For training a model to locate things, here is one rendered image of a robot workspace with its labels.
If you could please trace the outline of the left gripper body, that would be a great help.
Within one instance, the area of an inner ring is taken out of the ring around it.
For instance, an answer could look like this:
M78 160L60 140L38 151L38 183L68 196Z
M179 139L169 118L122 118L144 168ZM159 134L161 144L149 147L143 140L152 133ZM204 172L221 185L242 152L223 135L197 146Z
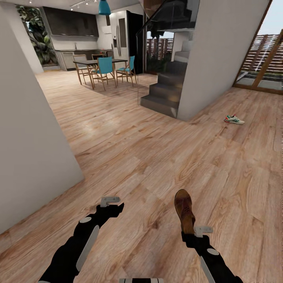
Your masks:
M106 219L105 222L107 222L110 217L118 217L118 205L109 205L107 207L98 205L96 207L96 212L103 213Z

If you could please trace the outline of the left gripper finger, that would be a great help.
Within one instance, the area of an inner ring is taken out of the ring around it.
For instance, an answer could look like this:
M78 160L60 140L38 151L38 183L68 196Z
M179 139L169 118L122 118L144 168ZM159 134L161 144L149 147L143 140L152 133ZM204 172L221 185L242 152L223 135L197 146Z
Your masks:
M118 206L118 214L120 214L123 211L124 203Z

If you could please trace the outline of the gym shoe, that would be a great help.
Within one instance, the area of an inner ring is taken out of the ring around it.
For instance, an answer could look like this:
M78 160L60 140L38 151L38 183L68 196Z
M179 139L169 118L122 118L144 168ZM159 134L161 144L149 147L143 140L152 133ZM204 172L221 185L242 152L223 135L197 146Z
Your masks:
M224 119L224 121L227 122L227 123L235 123L235 124L238 124L238 125L244 124L244 121L239 120L236 117L236 115L233 115L233 116L227 115L226 118Z

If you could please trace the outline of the sandal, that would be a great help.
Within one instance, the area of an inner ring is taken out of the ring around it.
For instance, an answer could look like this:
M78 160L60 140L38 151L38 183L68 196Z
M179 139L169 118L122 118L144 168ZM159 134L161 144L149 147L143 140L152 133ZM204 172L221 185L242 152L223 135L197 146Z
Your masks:
M185 189L177 191L174 204L184 234L195 234L195 216L192 212L192 199Z

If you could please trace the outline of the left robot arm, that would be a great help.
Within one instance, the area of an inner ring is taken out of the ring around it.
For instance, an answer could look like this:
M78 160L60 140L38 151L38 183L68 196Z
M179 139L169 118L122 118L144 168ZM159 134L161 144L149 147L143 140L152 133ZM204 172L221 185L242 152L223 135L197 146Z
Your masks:
M118 217L123 211L124 203L118 206L108 202L120 201L120 197L102 197L101 204L96 207L96 213L89 214L79 221L74 236L58 248L51 265L37 283L73 283L97 239L101 226L110 217Z

